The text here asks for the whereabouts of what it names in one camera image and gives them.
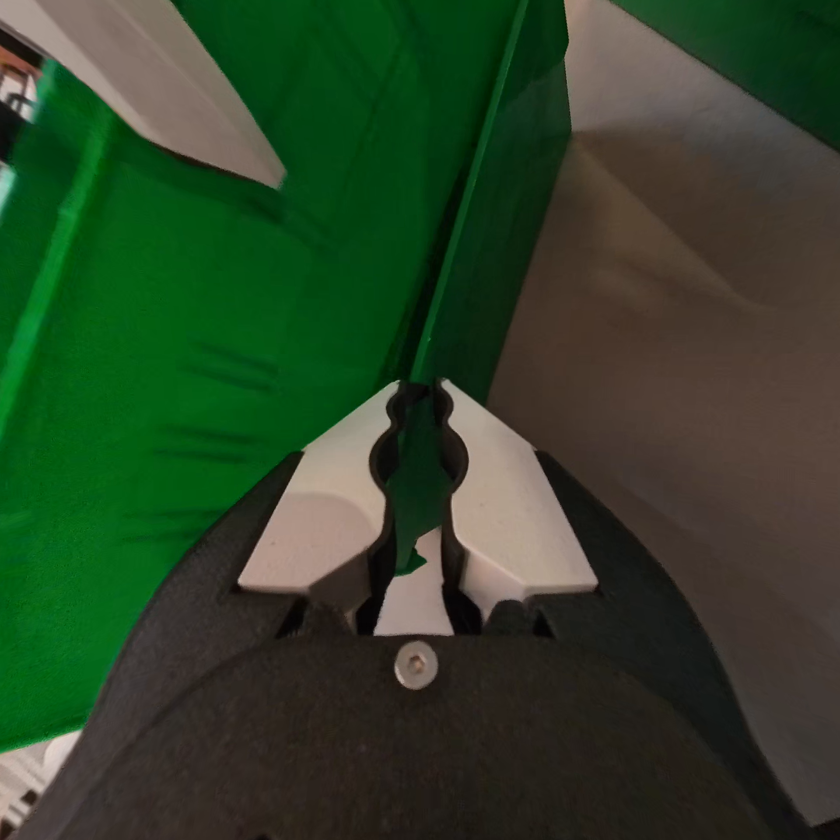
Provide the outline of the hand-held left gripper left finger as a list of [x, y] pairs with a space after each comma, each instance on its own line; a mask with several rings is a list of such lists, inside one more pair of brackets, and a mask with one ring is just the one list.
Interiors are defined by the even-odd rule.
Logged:
[[329, 606], [357, 634], [372, 635], [396, 567], [386, 483], [402, 426], [403, 384], [394, 381], [310, 442], [238, 587]]

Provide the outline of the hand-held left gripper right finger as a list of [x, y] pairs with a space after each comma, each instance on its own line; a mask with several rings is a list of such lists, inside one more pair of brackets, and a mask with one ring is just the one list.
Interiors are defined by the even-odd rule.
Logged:
[[434, 420], [451, 482], [441, 552], [452, 623], [483, 624], [504, 602], [594, 593], [536, 448], [449, 379], [435, 382]]

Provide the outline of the green plastic bin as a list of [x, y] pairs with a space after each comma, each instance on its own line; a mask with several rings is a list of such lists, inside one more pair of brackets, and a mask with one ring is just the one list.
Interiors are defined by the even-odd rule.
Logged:
[[614, 4], [839, 151], [838, 1]]
[[2, 204], [2, 752], [80, 729], [169, 570], [388, 382], [484, 402], [571, 134], [563, 2], [175, 2], [285, 162], [53, 65]]

